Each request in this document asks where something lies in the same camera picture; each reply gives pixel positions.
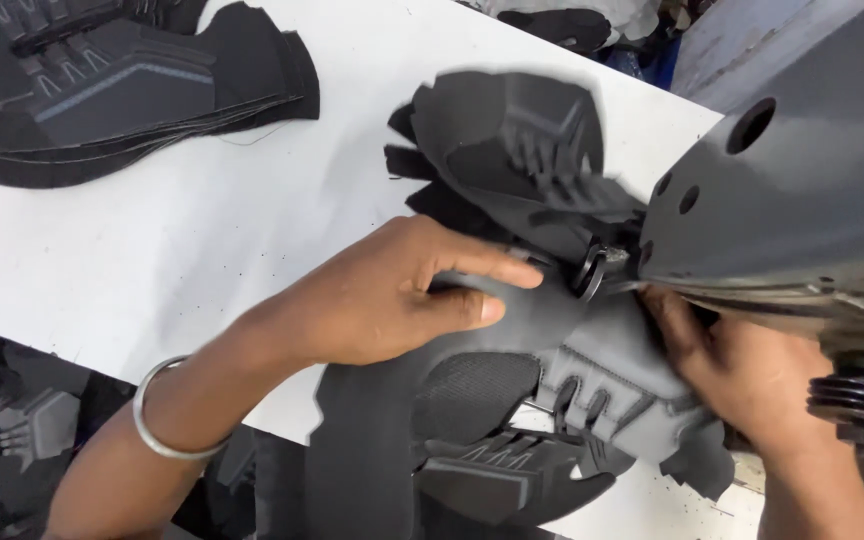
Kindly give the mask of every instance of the black mesh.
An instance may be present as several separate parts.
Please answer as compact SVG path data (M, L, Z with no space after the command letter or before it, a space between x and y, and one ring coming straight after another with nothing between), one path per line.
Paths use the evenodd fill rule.
M501 426L539 382L528 354L462 352L438 364L415 397L416 439L468 445Z

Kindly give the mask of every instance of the hand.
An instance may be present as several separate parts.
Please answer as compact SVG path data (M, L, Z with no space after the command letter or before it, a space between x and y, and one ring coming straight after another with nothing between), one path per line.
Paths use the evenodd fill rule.
M678 373L763 457L842 444L834 424L806 411L810 379L833 372L817 342L725 317L706 332L678 294L640 295Z
M426 291L448 270L525 289L542 273L426 216L396 217L236 323L270 354L303 365L393 359L443 334L495 324L505 304L481 291Z

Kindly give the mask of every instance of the pile of fabric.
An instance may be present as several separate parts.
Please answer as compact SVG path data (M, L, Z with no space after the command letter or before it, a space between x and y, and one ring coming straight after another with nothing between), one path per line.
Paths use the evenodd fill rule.
M319 117L297 33L205 0L0 0L0 185L75 186L188 138Z

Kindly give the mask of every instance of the silver bracelet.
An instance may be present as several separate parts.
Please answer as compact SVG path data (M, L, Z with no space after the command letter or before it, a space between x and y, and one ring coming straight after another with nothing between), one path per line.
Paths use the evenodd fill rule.
M185 362L186 358L187 356L176 356L175 358L165 360L151 368L149 374L146 374L145 378L142 379L142 382L139 383L138 390L135 391L135 397L132 398L132 420L135 422L135 428L138 430L138 436L142 438L142 442L144 442L146 446L151 448L151 450L156 454L163 458L171 458L173 460L198 461L211 458L218 454L222 448L226 447L226 443L229 442L229 439L226 438L213 448L209 448L205 451L178 451L177 449L165 446L156 438L156 436L152 435L149 426L145 424L145 419L142 417L142 409L145 406L145 391L152 382L152 379L154 379L163 369L177 366Z

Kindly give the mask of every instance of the fingernail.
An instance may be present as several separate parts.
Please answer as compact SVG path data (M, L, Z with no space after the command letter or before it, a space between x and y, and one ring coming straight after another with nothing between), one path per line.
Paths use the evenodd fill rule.
M495 323L505 315L505 302L498 298L486 298L482 302L482 322Z

